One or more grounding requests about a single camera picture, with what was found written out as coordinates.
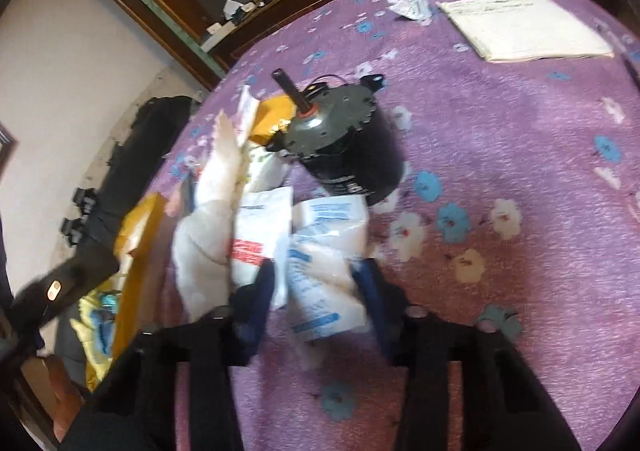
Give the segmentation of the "white red-text snack packet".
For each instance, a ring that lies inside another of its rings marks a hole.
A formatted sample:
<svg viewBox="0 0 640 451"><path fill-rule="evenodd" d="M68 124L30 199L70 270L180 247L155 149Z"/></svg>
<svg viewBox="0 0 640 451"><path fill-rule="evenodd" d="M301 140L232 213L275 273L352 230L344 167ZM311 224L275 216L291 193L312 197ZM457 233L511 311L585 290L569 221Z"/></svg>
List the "white red-text snack packet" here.
<svg viewBox="0 0 640 451"><path fill-rule="evenodd" d="M292 214L293 189L279 187L244 194L234 219L232 282L235 287L252 284L262 261L271 259L274 263L272 310L282 308L288 300L285 264Z"/></svg>

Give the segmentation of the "white fluffy cloth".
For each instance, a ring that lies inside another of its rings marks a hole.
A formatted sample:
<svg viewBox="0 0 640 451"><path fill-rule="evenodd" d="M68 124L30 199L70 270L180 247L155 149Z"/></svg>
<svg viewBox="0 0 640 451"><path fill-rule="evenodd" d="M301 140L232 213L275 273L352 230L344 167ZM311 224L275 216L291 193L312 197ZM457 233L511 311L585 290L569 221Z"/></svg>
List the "white fluffy cloth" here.
<svg viewBox="0 0 640 451"><path fill-rule="evenodd" d="M213 129L213 151L194 193L194 211L179 220L171 257L186 319L194 322L228 303L233 199L242 152L233 124L221 112Z"/></svg>

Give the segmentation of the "white blue desiccant packet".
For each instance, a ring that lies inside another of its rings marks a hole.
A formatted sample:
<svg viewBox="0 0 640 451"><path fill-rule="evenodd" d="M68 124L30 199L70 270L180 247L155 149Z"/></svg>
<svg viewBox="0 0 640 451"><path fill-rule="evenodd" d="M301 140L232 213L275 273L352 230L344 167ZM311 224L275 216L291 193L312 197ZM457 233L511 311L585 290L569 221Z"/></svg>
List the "white blue desiccant packet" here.
<svg viewBox="0 0 640 451"><path fill-rule="evenodd" d="M367 203L360 196L325 197L294 206L286 284L288 323L297 341L367 327L350 263L366 256L368 223Z"/></svg>

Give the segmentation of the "yellow snack packet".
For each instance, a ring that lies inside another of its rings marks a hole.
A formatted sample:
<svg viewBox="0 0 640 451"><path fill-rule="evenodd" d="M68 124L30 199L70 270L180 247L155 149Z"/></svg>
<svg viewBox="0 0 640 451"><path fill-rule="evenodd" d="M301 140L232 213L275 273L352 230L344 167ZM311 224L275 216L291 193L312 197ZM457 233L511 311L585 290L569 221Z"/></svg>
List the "yellow snack packet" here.
<svg viewBox="0 0 640 451"><path fill-rule="evenodd" d="M260 101L248 139L260 146L267 145L278 130L288 129L295 114L296 105L285 94Z"/></svg>

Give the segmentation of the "black electric motor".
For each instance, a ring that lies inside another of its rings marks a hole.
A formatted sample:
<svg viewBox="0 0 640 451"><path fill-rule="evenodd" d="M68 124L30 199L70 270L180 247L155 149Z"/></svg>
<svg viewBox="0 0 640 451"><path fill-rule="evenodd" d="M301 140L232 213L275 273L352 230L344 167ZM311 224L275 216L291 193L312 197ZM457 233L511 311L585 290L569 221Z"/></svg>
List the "black electric motor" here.
<svg viewBox="0 0 640 451"><path fill-rule="evenodd" d="M295 114L266 150L296 159L331 196L360 194L372 206L399 186L404 159L393 125L376 100L382 74L331 87L319 78L300 90L285 70L271 73Z"/></svg>

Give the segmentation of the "purple floral tablecloth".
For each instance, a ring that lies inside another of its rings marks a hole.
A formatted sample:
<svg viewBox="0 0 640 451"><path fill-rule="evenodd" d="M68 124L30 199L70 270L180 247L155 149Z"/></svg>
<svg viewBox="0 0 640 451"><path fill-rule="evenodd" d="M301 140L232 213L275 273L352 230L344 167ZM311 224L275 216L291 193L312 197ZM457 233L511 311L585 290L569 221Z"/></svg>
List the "purple floral tablecloth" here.
<svg viewBox="0 0 640 451"><path fill-rule="evenodd" d="M378 99L405 174L373 208L370 244L413 303L488 319L518 349L582 448L594 450L639 386L639 37L591 0L554 0L611 58L489 63L442 14L401 20L388 0L334 0L235 64L152 182L170 194L243 88L384 75Z"/></svg>

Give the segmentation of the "small white printed packet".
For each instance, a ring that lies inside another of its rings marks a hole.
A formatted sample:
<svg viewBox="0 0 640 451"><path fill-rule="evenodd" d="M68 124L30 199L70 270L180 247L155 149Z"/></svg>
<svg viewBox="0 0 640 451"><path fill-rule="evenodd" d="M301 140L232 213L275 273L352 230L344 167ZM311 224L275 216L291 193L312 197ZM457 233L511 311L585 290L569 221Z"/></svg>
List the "small white printed packet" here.
<svg viewBox="0 0 640 451"><path fill-rule="evenodd" d="M387 8L401 18L426 23L433 14L428 0L387 0Z"/></svg>

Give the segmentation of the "white paper booklet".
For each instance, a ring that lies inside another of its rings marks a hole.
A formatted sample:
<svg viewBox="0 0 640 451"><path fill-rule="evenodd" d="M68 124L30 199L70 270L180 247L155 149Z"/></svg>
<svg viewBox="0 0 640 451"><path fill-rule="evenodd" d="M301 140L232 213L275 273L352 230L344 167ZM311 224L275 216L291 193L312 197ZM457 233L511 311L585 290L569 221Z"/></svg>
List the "white paper booklet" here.
<svg viewBox="0 0 640 451"><path fill-rule="evenodd" d="M614 56L600 33L553 0L453 0L437 6L488 62Z"/></svg>

